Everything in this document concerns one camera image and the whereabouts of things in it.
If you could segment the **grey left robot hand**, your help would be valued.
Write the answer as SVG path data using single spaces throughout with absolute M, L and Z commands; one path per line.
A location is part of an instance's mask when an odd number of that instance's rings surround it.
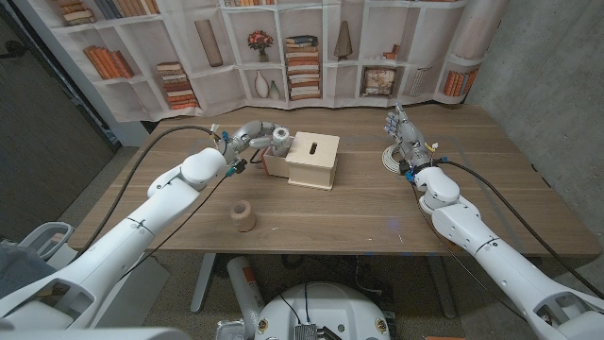
M 279 156 L 286 156 L 293 142 L 290 131 L 275 123 L 263 121 L 250 121 L 240 127 L 232 135 L 224 135 L 218 142 L 227 164 L 232 164 L 240 159 L 240 154 L 248 147 L 254 149 L 272 148 Z

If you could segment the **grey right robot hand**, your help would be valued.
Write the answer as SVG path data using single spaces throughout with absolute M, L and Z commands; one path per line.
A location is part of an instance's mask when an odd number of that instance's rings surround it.
M 384 130 L 394 138 L 403 157 L 403 165 L 399 166 L 402 175 L 412 179 L 425 168 L 437 167 L 426 146 L 424 135 L 409 120 L 400 104 L 395 105 L 395 112 L 388 113 Z

